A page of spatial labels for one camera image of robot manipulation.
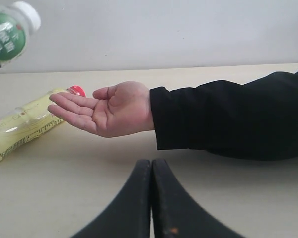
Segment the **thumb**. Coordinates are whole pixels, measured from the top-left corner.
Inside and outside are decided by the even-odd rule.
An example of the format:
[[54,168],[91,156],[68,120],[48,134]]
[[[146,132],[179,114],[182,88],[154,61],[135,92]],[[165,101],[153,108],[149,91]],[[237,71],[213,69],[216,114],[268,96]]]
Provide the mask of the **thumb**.
[[114,96],[116,89],[117,86],[97,89],[93,92],[93,97],[98,100],[110,99],[112,96]]

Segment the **black jacket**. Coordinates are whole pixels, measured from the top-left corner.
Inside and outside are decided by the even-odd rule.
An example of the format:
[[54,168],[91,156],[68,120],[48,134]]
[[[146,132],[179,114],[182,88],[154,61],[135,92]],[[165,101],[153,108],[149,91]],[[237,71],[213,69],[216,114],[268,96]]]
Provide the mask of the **black jacket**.
[[234,158],[298,156],[298,72],[240,85],[150,91],[157,148],[196,149]]

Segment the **hand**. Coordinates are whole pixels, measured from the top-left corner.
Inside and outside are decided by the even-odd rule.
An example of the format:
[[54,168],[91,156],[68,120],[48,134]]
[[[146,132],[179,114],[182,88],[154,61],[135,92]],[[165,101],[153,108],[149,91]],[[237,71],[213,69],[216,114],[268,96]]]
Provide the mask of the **hand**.
[[49,112],[70,125],[102,137],[117,137],[154,130],[149,89],[124,82],[102,88],[85,98],[71,93],[50,96],[56,105]]

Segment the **white wall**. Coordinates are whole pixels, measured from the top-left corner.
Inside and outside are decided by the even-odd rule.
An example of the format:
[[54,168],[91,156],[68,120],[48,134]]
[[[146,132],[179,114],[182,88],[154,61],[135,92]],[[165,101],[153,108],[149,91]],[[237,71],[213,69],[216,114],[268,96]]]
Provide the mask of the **white wall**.
[[298,0],[28,2],[42,28],[2,72],[298,62]]

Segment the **red bottle cap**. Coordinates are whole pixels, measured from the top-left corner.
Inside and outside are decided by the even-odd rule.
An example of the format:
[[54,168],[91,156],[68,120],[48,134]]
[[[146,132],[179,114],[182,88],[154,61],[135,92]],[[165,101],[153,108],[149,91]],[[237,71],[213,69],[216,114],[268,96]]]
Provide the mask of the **red bottle cap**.
[[70,93],[82,96],[82,97],[86,97],[86,93],[84,91],[84,89],[82,89],[79,86],[72,86],[70,88],[67,89]]

